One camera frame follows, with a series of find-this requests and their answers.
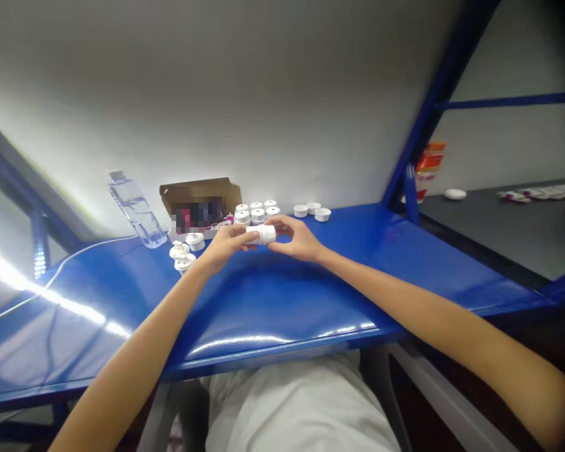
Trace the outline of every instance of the plastic water bottle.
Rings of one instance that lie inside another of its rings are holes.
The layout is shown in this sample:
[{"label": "plastic water bottle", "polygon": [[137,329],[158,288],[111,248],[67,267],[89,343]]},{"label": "plastic water bottle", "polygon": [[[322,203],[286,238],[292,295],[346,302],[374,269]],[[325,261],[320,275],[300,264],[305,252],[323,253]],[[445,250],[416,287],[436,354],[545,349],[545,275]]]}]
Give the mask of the plastic water bottle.
[{"label": "plastic water bottle", "polygon": [[123,171],[109,173],[109,177],[111,178],[109,192],[127,216],[144,246],[157,248],[163,245],[168,238],[161,230],[155,214],[136,182],[126,178]]}]

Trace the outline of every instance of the right hand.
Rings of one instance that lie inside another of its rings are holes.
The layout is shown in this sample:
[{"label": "right hand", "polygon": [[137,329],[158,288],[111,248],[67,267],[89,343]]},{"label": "right hand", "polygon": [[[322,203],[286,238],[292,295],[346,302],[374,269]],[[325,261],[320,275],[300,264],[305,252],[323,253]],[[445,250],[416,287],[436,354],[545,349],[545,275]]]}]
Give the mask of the right hand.
[{"label": "right hand", "polygon": [[268,218],[264,223],[274,225],[276,235],[288,235],[291,242],[282,244],[272,242],[268,244],[271,251],[286,254],[300,261],[315,262],[326,251],[326,247],[321,244],[310,232],[304,222],[287,217],[286,215],[276,215]]}]

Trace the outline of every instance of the blurred package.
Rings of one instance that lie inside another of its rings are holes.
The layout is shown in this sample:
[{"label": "blurred package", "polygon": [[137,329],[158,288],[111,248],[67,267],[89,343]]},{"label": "blurred package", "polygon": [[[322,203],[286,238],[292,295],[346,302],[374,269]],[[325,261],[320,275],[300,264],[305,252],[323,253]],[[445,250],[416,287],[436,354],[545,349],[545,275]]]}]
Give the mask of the blurred package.
[{"label": "blurred package", "polygon": [[192,232],[214,238],[220,226],[232,224],[228,214],[242,203],[240,187],[228,178],[165,184],[159,194],[172,219],[168,237],[181,242]]}]

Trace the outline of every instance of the small white container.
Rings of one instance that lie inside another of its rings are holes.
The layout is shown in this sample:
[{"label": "small white container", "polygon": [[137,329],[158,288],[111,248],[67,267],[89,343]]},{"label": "small white container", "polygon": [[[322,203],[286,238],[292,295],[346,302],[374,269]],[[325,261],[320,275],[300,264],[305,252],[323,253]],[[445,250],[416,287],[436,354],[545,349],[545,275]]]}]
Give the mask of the small white container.
[{"label": "small white container", "polygon": [[247,232],[258,231],[259,237],[252,240],[247,245],[267,245],[276,241],[276,229],[272,225],[248,226]]},{"label": "small white container", "polygon": [[247,210],[239,210],[234,214],[234,224],[250,224],[251,217]]},{"label": "small white container", "polygon": [[200,232],[193,232],[186,236],[186,243],[192,251],[201,251],[205,248],[205,239]]},{"label": "small white container", "polygon": [[184,275],[186,270],[188,270],[196,262],[196,257],[194,254],[187,254],[181,259],[176,259],[174,262],[174,268]]},{"label": "small white container", "polygon": [[305,204],[297,204],[293,206],[293,215],[298,218],[303,218],[308,216],[308,206]]},{"label": "small white container", "polygon": [[330,209],[327,209],[326,207],[319,207],[316,209],[314,219],[319,222],[327,222],[330,216],[331,216]]},{"label": "small white container", "polygon": [[185,254],[188,254],[188,252],[190,251],[190,248],[188,245],[182,243],[182,242],[178,242],[177,240],[174,240],[172,242],[172,244],[174,246],[172,246],[171,250],[169,250],[169,256],[172,259],[179,259],[180,257],[184,256]]},{"label": "small white container", "polygon": [[266,209],[266,218],[273,217],[275,215],[279,215],[281,210],[278,207],[268,207]]},{"label": "small white container", "polygon": [[307,203],[306,204],[308,206],[308,213],[310,215],[316,215],[316,209],[320,207],[320,203]]},{"label": "small white container", "polygon": [[251,211],[251,222],[263,222],[266,219],[264,209],[257,208]]}]

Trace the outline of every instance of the blue metal desk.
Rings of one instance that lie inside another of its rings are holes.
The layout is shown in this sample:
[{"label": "blue metal desk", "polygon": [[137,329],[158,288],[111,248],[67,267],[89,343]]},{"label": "blue metal desk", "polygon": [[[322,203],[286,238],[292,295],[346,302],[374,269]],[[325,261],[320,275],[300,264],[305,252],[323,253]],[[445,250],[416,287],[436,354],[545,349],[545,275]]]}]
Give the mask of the blue metal desk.
[{"label": "blue metal desk", "polygon": [[[380,204],[336,209],[328,223],[313,217],[306,223],[331,249],[482,316],[553,304]],[[137,239],[90,249],[65,266],[50,299],[1,318],[0,408],[49,403],[87,387],[178,280],[168,251],[149,250]],[[329,272],[263,248],[233,256],[209,281],[163,378],[364,347],[401,333]]]}]

